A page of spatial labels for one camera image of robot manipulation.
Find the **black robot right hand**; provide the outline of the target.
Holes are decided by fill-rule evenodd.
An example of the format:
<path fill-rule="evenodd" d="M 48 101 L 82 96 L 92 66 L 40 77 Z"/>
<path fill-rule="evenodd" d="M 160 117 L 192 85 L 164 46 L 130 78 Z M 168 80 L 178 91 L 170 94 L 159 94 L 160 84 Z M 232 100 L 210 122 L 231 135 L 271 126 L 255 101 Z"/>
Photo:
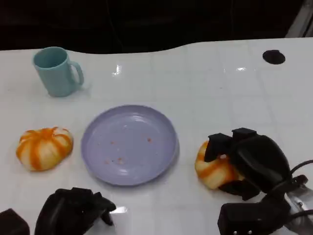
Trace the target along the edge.
<path fill-rule="evenodd" d="M 266 135 L 248 128 L 210 135 L 204 160 L 210 163 L 225 155 L 232 172 L 243 179 L 230 179 L 218 189 L 247 201 L 260 192 L 269 193 L 291 176 L 289 162 L 278 144 Z"/>

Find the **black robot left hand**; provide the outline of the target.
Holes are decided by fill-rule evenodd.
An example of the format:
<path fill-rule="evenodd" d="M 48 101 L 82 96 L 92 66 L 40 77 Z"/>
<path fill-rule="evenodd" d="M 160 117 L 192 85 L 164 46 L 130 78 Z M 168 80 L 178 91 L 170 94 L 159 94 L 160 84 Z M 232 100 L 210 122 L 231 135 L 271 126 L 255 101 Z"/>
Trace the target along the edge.
<path fill-rule="evenodd" d="M 113 226 L 110 213 L 116 205 L 85 188 L 60 188 L 51 194 L 38 216 L 36 235 L 83 235 L 98 220 Z"/>

